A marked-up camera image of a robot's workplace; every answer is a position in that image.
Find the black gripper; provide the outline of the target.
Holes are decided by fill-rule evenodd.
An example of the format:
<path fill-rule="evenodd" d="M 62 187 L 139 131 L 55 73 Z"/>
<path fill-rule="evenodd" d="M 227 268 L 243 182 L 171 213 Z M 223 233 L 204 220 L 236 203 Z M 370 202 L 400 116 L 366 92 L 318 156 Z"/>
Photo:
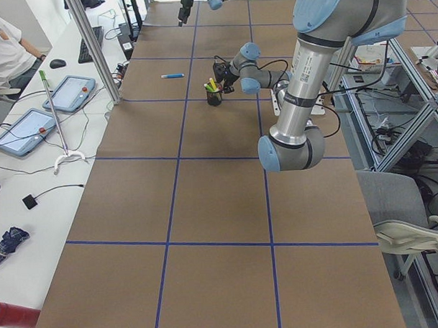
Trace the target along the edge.
<path fill-rule="evenodd" d="M 181 0 L 181 9 L 178 13 L 178 26 L 182 27 L 183 24 L 188 22 L 190 16 L 191 7 L 193 6 L 194 0 Z"/>
<path fill-rule="evenodd" d="M 219 71 L 219 77 L 223 82 L 223 92 L 225 94 L 234 92 L 234 83 L 237 81 L 239 76 L 233 74 L 231 65 L 229 63 L 221 63 Z"/>

